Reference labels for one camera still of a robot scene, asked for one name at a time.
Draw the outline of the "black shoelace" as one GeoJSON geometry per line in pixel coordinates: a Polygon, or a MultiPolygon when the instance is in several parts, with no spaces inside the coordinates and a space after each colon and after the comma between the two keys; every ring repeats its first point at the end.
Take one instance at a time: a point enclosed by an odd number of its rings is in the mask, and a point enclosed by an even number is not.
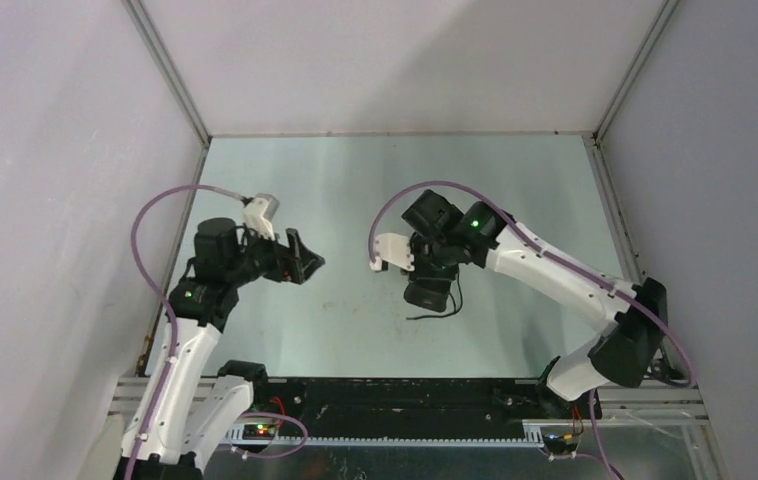
{"type": "Polygon", "coordinates": [[[407,317],[407,320],[448,318],[458,314],[464,305],[458,276],[415,277],[410,279],[403,293],[404,300],[426,310],[425,314],[407,317]]]}

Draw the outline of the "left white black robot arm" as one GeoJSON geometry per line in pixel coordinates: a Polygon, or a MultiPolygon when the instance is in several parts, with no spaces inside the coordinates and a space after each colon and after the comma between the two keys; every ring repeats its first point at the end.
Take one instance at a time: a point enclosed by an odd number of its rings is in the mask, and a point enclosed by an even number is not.
{"type": "Polygon", "coordinates": [[[267,416],[271,390],[260,363],[226,362],[205,400],[192,403],[239,289],[260,279],[301,285],[324,265],[297,230],[285,235],[280,243],[223,217],[198,224],[194,254],[167,298],[159,364],[122,437],[115,478],[200,479],[242,414],[267,416]]]}

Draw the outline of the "black sneaker shoe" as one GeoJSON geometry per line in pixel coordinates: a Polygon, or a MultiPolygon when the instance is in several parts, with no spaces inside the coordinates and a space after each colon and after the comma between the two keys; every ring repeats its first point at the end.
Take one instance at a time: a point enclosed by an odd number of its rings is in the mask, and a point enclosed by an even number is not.
{"type": "Polygon", "coordinates": [[[458,275],[457,266],[442,269],[421,267],[408,272],[403,299],[412,306],[435,314],[445,314],[450,290],[458,275]]]}

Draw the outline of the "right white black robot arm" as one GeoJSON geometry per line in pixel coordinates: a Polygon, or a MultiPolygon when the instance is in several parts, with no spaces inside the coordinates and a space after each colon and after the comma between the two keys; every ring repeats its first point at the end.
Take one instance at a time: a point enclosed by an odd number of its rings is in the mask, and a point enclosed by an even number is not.
{"type": "Polygon", "coordinates": [[[667,289],[592,270],[535,237],[522,223],[483,200],[467,211],[425,190],[402,214],[412,228],[412,268],[405,300],[439,312],[462,264],[518,280],[583,316],[595,339],[552,360],[539,379],[540,411],[561,418],[577,399],[606,383],[641,385],[667,324],[667,289]]]}

